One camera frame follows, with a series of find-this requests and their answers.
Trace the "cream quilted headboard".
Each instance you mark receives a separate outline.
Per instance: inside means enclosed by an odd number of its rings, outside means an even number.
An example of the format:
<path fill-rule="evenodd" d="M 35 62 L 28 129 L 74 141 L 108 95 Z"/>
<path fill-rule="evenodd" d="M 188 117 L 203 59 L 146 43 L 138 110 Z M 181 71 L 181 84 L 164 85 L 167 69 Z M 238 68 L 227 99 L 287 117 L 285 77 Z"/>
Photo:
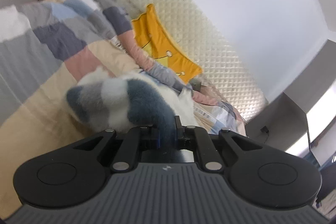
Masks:
<path fill-rule="evenodd" d="M 267 100 L 246 66 L 225 37 L 193 0 L 117 0 L 129 16 L 137 18 L 148 4 L 184 53 L 198 64 L 200 78 L 237 108 L 248 122 Z"/>

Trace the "yellow crown cushion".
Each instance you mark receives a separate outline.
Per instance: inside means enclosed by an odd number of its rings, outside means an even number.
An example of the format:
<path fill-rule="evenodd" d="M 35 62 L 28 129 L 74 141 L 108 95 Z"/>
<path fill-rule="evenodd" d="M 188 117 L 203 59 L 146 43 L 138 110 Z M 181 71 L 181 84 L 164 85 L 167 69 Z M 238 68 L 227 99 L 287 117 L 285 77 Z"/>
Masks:
<path fill-rule="evenodd" d="M 148 4 L 146 11 L 131 22 L 138 46 L 149 57 L 174 71 L 185 83 L 202 73 L 202 68 L 184 53 L 164 28 L 154 4 Z"/>

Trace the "patchwork checkered quilt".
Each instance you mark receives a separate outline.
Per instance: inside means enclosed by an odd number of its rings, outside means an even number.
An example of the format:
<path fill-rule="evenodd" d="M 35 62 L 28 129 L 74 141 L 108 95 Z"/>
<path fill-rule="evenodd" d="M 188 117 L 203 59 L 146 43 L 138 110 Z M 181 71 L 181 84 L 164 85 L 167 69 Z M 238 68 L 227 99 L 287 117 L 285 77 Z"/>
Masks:
<path fill-rule="evenodd" d="M 44 0 L 1 9 L 1 217 L 21 202 L 17 168 L 36 156 L 95 133 L 71 117 L 66 92 L 101 68 L 110 77 L 129 72 L 172 87 L 201 68 L 166 50 L 154 59 L 134 38 L 124 9 L 109 0 Z"/>

